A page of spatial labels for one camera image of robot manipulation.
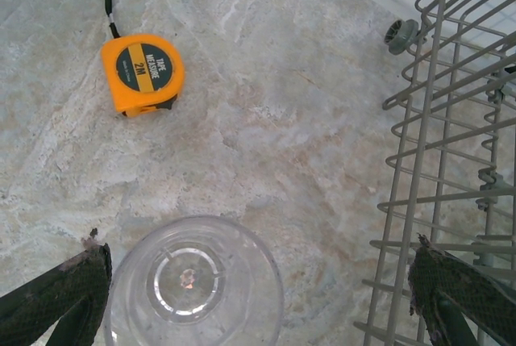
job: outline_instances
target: tape measure label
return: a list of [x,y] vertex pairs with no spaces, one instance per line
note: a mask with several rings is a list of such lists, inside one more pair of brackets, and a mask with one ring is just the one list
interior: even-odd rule
[[120,80],[132,90],[149,93],[166,86],[173,75],[170,57],[150,44],[132,44],[116,61]]

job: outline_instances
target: gray marble floor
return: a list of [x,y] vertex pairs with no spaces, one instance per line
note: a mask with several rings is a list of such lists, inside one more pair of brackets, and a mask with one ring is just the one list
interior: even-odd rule
[[[114,111],[103,0],[0,0],[0,294],[81,251],[116,267],[150,231],[222,215],[268,245],[285,284],[279,345],[352,345],[364,319],[405,56],[369,0],[115,0],[122,34],[179,49],[171,111]],[[102,334],[98,344],[103,344]]]

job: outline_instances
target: rack wheel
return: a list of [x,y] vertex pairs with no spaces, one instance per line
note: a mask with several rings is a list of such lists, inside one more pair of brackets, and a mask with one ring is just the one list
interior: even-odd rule
[[399,19],[390,25],[385,33],[384,42],[389,46],[389,52],[394,55],[402,54],[418,35],[419,24],[413,19]]

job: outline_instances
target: tape measure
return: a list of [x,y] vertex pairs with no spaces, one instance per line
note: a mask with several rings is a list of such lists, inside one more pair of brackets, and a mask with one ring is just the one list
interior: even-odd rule
[[185,81],[179,52],[157,35],[121,37],[112,1],[105,2],[114,39],[102,46],[101,57],[114,108],[130,118],[160,108],[170,110]]

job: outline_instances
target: wire rack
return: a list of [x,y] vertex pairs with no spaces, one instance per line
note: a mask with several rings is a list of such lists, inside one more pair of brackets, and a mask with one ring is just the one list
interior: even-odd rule
[[[424,320],[409,317],[408,266],[417,234],[482,273],[516,288],[516,0],[417,0],[421,28],[397,21],[414,60],[408,88],[385,100],[404,113],[392,127],[397,153],[364,346],[431,344]],[[400,48],[392,53],[400,53]],[[468,322],[479,345],[495,344]]]

